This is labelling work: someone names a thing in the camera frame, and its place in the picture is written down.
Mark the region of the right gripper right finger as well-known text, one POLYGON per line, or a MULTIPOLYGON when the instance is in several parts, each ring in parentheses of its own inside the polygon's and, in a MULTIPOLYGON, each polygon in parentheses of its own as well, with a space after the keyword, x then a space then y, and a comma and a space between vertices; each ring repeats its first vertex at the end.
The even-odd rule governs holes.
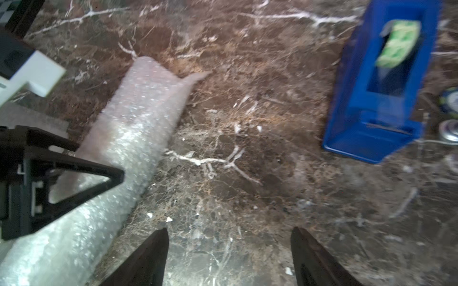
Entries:
POLYGON ((362 286, 306 229, 293 228, 291 250, 299 286, 362 286))

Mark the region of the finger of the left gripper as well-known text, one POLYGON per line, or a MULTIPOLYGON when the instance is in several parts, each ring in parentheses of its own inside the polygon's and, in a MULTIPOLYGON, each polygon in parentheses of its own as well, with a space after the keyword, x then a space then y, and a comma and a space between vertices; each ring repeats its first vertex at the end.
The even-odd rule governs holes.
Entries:
POLYGON ((122 169, 52 151, 79 144, 29 126, 1 127, 1 239, 34 234, 124 181, 122 169))

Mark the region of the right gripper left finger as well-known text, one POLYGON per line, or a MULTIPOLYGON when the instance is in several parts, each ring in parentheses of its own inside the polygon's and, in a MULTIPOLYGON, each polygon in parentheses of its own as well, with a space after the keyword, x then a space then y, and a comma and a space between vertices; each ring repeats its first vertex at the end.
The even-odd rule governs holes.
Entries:
POLYGON ((162 286, 168 249, 167 229, 155 231, 101 285, 162 286))

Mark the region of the bubble wrap pile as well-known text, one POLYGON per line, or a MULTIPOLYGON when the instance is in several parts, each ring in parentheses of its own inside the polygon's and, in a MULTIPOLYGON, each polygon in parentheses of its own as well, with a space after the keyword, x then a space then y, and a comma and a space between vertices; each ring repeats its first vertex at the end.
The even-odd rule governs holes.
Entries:
POLYGON ((4 286, 83 286, 151 182, 195 84, 137 58, 81 143, 1 129, 4 286))

